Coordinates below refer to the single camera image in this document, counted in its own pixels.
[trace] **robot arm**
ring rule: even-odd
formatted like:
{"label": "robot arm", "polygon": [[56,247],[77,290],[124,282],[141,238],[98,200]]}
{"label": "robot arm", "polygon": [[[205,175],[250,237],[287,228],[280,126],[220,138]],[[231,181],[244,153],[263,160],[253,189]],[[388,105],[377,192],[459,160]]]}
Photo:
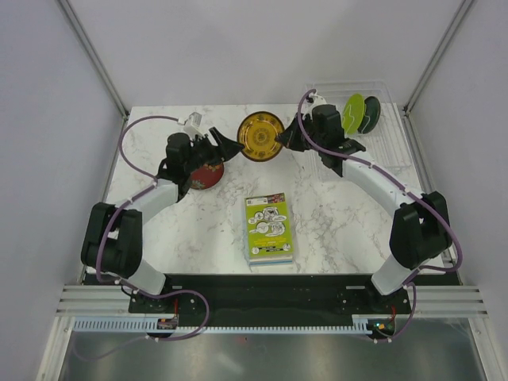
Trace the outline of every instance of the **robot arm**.
{"label": "robot arm", "polygon": [[[451,237],[437,219],[407,196],[406,192],[411,191],[412,194],[417,195],[448,223],[445,198],[438,192],[425,194],[421,190],[410,188],[400,190],[372,165],[351,160],[351,158],[358,158],[364,163],[374,161],[362,144],[345,137],[344,130],[341,128],[341,115],[334,105],[326,104],[325,99],[318,95],[314,95],[308,101],[311,104],[302,116],[302,121],[311,140],[329,151],[347,155],[346,157],[349,158],[319,152],[322,163],[340,177],[362,188],[393,218],[390,237],[391,255],[373,274],[366,286],[371,300],[379,299],[398,290],[421,265],[441,254],[452,244]],[[304,152],[314,149],[302,135],[297,118],[277,136],[277,141],[294,151]]]}
{"label": "robot arm", "polygon": [[[122,210],[114,221],[114,233],[108,235],[102,254],[102,271],[113,273],[148,294],[163,291],[165,274],[142,258],[143,225],[185,197],[191,187],[193,171],[205,164],[218,165],[228,161],[244,148],[244,145],[222,136],[215,128],[210,129],[210,134],[217,145],[212,145],[207,135],[195,134],[193,140],[185,133],[169,136],[166,157],[160,163],[156,183],[138,192],[146,194]],[[95,267],[106,226],[123,203],[100,202],[92,208],[81,251],[83,264]]]}

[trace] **marble table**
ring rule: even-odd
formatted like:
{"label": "marble table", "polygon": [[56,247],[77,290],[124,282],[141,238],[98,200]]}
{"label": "marble table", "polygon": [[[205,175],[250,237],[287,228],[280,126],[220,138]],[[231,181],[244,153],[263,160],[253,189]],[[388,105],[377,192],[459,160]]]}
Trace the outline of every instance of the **marble table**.
{"label": "marble table", "polygon": [[[129,121],[147,115],[187,117],[197,111],[203,115],[202,129],[215,126],[225,136],[236,139],[242,120],[261,110],[277,115],[288,126],[296,105],[134,107]],[[125,154],[137,166],[155,173],[165,156],[167,136],[180,130],[181,126],[171,121],[145,121],[125,138]],[[255,163],[242,155],[233,158],[225,164],[224,177],[217,185],[208,190],[190,190],[181,202],[144,226],[144,258],[158,270],[180,274],[376,271],[390,255],[391,217],[355,184],[338,176],[333,181],[321,181],[312,155],[283,149],[266,163]],[[414,166],[403,168],[397,175],[419,187]],[[150,179],[133,171],[119,156],[107,202],[127,198],[149,183]],[[243,200],[279,192],[286,193],[292,213],[294,263],[249,267],[244,256]],[[442,266],[442,259],[438,257],[431,264]]]}

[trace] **metal floor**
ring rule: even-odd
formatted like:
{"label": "metal floor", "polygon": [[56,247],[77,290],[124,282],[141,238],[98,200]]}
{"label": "metal floor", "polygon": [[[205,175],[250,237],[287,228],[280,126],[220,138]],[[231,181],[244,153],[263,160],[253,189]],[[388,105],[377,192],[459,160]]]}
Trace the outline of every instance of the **metal floor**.
{"label": "metal floor", "polygon": [[[73,335],[79,353],[97,356],[139,334]],[[209,333],[140,341],[93,363],[69,352],[61,380],[485,380],[467,321],[458,320],[413,321],[391,344],[344,335]]]}

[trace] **clear plastic container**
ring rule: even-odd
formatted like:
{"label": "clear plastic container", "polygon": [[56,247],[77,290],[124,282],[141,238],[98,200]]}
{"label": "clear plastic container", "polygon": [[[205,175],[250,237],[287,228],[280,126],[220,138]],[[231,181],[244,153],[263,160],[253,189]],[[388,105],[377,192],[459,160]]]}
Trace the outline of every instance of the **clear plastic container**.
{"label": "clear plastic container", "polygon": [[[348,137],[364,145],[376,163],[383,165],[395,175],[413,164],[397,105],[392,101],[385,82],[309,83],[306,85],[306,91],[309,89],[316,89],[328,103],[337,107],[341,115],[346,102],[353,94],[362,94],[364,98],[377,97],[381,103],[381,115],[377,126],[370,133],[355,133]],[[337,181],[340,178],[322,164],[317,152],[312,151],[308,157],[316,180],[327,182]]]}

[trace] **book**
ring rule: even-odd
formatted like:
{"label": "book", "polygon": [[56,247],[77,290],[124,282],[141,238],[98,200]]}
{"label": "book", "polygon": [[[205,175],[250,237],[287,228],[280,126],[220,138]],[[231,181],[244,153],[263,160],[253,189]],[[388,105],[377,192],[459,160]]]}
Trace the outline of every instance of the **book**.
{"label": "book", "polygon": [[248,262],[290,264],[294,247],[284,193],[245,199]]}

